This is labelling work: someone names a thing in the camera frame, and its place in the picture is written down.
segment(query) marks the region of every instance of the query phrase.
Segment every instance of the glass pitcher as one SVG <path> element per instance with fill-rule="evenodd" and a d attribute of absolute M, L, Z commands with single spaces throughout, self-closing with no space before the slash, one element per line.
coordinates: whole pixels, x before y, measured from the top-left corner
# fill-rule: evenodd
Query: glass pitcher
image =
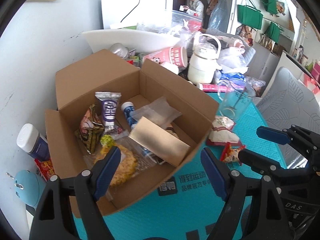
<path fill-rule="evenodd" d="M 224 96 L 221 97 L 221 86 L 218 85 L 218 97 L 221 99 L 218 113 L 226 116 L 233 121 L 239 119 L 242 113 L 247 109 L 256 96 L 256 91 L 248 83 L 240 79 L 230 79 L 227 81 L 227 89 Z"/>

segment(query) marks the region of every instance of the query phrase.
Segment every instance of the hanging bag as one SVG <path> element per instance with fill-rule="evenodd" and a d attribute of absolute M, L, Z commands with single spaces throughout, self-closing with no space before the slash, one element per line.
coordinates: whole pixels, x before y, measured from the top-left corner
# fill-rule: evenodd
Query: hanging bag
<path fill-rule="evenodd" d="M 283 29 L 279 26 L 279 24 L 275 22 L 271 22 L 268 29 L 265 32 L 265 35 L 268 36 L 273 41 L 275 41 L 276 43 L 278 43 L 280 30 L 283 31 Z"/>
<path fill-rule="evenodd" d="M 263 5 L 265 10 L 270 13 L 270 14 L 278 14 L 277 10 L 277 1 L 276 0 L 260 0 Z"/>
<path fill-rule="evenodd" d="M 238 4 L 238 22 L 254 29 L 261 30 L 263 15 L 250 0 L 249 2 L 253 6 L 247 5 L 247 0 L 245 0 L 246 5 Z"/>

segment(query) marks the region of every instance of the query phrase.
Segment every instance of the teal mat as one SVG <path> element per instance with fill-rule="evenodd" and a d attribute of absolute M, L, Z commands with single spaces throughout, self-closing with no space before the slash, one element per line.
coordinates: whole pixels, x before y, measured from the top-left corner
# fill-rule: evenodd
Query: teal mat
<path fill-rule="evenodd" d="M 220 101 L 216 93 L 209 94 Z M 257 108 L 251 104 L 238 120 L 234 132 L 240 137 L 247 149 L 278 161 L 286 167 L 277 144 L 260 139 L 256 129 L 267 126 Z M 219 158 L 221 147 L 210 147 Z M 261 176 L 243 164 L 233 164 L 247 177 Z M 250 204 L 247 197 L 244 208 Z M 218 198 L 204 172 L 200 162 L 200 151 L 192 162 L 183 166 L 168 182 L 164 183 L 142 200 L 121 212 L 105 216 L 115 240 L 205 240 L 217 221 L 224 202 Z M 86 240 L 86 233 L 81 219 L 75 218 L 79 236 Z M 234 239 L 242 236 L 241 227 Z"/>

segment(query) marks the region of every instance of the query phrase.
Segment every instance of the woman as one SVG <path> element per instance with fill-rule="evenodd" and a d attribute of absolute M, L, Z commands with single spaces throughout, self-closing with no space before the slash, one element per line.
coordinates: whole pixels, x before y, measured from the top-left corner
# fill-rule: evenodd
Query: woman
<path fill-rule="evenodd" d="M 204 5 L 200 0 L 190 0 L 189 6 L 184 5 L 183 8 L 187 10 L 186 13 L 191 15 L 197 13 L 199 18 L 203 18 Z"/>

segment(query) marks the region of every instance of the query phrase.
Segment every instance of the white cloth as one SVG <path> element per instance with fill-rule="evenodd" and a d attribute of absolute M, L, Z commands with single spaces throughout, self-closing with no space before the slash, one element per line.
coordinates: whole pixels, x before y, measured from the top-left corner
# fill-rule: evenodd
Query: white cloth
<path fill-rule="evenodd" d="M 199 18 L 203 18 L 203 11 L 204 11 L 204 5 L 200 0 L 189 0 L 189 9 L 187 10 L 187 14 L 194 15 L 197 13 L 199 15 Z"/>

